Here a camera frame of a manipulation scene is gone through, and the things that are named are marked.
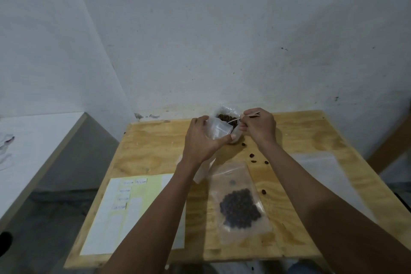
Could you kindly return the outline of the person's right hand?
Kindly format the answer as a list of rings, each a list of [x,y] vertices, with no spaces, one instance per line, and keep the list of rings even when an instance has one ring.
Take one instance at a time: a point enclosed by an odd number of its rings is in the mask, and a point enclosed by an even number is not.
[[[253,123],[249,136],[260,149],[263,149],[277,142],[276,121],[271,113],[260,107],[258,109],[260,111],[259,118],[257,122]]]

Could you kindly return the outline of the person's left hand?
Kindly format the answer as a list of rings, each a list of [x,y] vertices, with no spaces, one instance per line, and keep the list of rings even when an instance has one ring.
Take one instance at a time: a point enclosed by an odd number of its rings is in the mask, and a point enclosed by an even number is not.
[[[204,115],[193,118],[185,137],[182,163],[193,171],[197,171],[203,162],[216,153],[211,150],[210,142],[212,139],[208,138],[205,133],[205,122],[208,117]]]

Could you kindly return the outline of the white plastic spoon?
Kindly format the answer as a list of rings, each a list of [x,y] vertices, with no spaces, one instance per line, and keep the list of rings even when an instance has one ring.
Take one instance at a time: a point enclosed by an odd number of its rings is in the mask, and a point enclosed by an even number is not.
[[[254,113],[252,113],[252,114],[247,114],[247,115],[241,114],[241,116],[240,116],[239,118],[232,119],[232,120],[228,121],[227,123],[230,124],[230,123],[232,123],[232,122],[234,122],[234,121],[240,121],[241,118],[244,117],[244,116],[256,117],[256,116],[259,116],[259,114],[260,114],[260,111],[254,112]]]

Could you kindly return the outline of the small clear bag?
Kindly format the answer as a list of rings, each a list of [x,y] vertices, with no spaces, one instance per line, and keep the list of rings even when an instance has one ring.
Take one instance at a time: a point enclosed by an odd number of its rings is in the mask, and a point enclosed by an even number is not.
[[[205,133],[210,139],[216,140],[230,135],[234,127],[218,117],[209,116],[205,122]]]

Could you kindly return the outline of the person's left forearm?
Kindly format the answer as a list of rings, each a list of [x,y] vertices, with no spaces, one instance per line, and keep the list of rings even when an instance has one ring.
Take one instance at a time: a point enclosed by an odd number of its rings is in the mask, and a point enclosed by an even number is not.
[[[121,241],[98,274],[161,274],[201,163],[210,156],[183,154],[171,180]]]

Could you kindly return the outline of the person's right forearm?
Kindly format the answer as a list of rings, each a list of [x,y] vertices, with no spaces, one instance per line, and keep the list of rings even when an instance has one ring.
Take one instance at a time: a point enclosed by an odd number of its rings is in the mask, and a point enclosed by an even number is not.
[[[411,251],[316,180],[273,137],[253,138],[335,274],[411,274]]]

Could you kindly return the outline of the large clear bag of beans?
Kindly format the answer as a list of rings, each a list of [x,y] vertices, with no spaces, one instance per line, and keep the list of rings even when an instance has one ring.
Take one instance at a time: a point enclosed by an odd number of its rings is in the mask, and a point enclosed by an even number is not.
[[[219,104],[210,114],[213,117],[219,117],[220,115],[231,117],[233,119],[239,119],[240,116],[243,114],[243,110],[239,109],[238,107],[233,107],[230,105]],[[234,140],[231,144],[237,143],[241,136],[242,131],[239,129],[239,120],[236,121],[237,124],[233,126],[231,134],[234,135]]]

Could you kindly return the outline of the clear zip bag with beans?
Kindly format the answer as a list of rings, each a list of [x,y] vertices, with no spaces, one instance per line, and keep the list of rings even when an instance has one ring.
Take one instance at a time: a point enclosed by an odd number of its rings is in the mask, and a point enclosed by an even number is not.
[[[208,175],[208,186],[222,245],[272,232],[245,162],[229,162],[213,168]]]

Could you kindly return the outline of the white paper sheet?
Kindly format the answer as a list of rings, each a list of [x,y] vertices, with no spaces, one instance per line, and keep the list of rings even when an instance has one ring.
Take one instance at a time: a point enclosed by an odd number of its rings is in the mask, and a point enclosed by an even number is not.
[[[363,202],[331,152],[297,153],[291,157],[334,194],[373,222],[377,222],[373,212]]]

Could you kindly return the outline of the white and yellow label sheet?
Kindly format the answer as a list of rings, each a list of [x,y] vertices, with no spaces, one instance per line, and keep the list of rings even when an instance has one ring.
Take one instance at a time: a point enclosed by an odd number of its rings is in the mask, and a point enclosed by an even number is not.
[[[172,176],[110,179],[80,255],[112,254]]]

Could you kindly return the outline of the wooden beam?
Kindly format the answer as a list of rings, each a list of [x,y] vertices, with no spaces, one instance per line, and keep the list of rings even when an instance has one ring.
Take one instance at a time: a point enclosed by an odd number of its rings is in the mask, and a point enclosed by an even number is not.
[[[411,114],[398,128],[371,154],[368,165],[381,174],[392,162],[411,147]]]

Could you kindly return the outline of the white side table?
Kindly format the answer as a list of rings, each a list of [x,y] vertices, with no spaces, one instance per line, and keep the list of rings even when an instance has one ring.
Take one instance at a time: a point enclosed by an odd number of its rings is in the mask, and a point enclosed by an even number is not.
[[[73,112],[0,119],[0,233],[86,118]]]

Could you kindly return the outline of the black round object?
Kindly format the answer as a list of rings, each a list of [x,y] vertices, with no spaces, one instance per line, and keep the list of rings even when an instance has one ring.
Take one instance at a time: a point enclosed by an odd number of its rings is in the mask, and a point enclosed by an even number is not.
[[[4,231],[0,234],[0,257],[2,257],[12,246],[13,243],[13,235],[8,232]]]

